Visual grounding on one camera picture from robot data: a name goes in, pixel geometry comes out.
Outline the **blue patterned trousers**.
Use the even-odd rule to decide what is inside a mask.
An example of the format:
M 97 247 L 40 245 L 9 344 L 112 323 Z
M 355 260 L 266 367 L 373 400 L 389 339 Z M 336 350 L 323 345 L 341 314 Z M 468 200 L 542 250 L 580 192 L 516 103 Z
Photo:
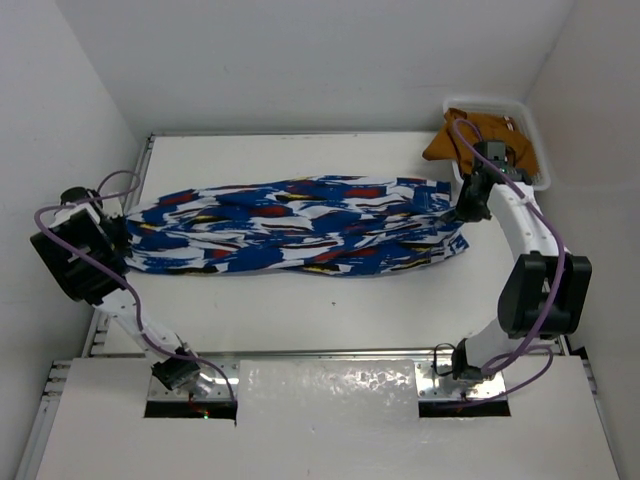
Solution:
M 286 270 L 375 276 L 468 249 L 451 185 L 324 175 L 186 189 L 125 216 L 127 265 L 155 275 Z

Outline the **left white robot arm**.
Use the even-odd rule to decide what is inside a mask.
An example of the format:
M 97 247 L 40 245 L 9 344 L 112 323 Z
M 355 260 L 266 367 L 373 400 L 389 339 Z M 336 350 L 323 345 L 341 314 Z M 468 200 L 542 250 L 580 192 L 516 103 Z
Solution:
M 69 298 L 107 315 L 134 340 L 167 390 L 194 388 L 201 373 L 195 354 L 174 332 L 149 321 L 122 285 L 130 239 L 117 199 L 73 187 L 61 194 L 52 223 L 30 242 Z

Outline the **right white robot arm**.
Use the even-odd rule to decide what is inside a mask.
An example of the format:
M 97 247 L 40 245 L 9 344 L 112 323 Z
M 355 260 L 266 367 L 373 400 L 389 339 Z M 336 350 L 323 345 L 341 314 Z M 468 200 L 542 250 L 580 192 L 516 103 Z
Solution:
M 495 319 L 454 349 L 452 376 L 460 381 L 490 377 L 544 341 L 575 332 L 592 275 L 589 259 L 571 254 L 542 214 L 527 172 L 508 164 L 505 143 L 480 141 L 472 151 L 454 217 L 496 219 L 514 266 Z

